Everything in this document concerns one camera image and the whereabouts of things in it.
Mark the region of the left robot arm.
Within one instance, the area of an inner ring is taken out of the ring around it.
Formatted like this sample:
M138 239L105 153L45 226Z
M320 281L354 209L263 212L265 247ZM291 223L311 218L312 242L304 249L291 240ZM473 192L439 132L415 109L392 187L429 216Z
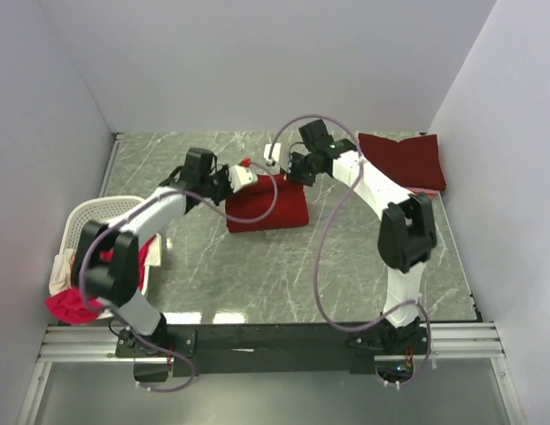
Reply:
M89 221L81 231L72 284L92 312L110 310L136 337L147 355L173 346L165 315L138 289L141 248L171 221L203 203L217 208L256 176L244 166L219 165L207 149L191 148L178 166L140 204L122 215Z

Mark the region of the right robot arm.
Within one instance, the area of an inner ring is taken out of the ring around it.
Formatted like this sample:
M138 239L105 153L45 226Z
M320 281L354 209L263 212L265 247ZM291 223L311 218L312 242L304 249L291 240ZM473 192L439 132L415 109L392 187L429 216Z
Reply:
M394 182L361 152L354 135L337 140L325 118L310 116L299 130L306 153L275 155L288 180L311 186L319 174L343 183L380 220L377 250L387 266L383 312L372 327L359 326L356 334L376 336L383 352L405 352L426 336L419 298L426 262L437 245L433 208L426 194L415 194Z

